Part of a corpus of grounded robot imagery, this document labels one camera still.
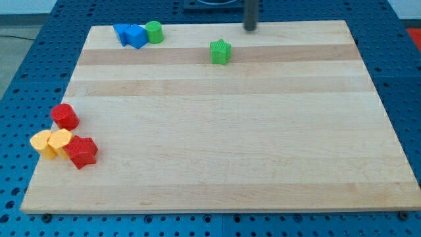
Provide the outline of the dark metal pusher rod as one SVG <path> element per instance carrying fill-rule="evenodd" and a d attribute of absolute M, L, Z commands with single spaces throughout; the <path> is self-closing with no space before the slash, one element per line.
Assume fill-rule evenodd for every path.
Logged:
<path fill-rule="evenodd" d="M 244 0 L 243 1 L 243 29 L 252 32 L 257 29 L 259 20 L 259 1 Z"/>

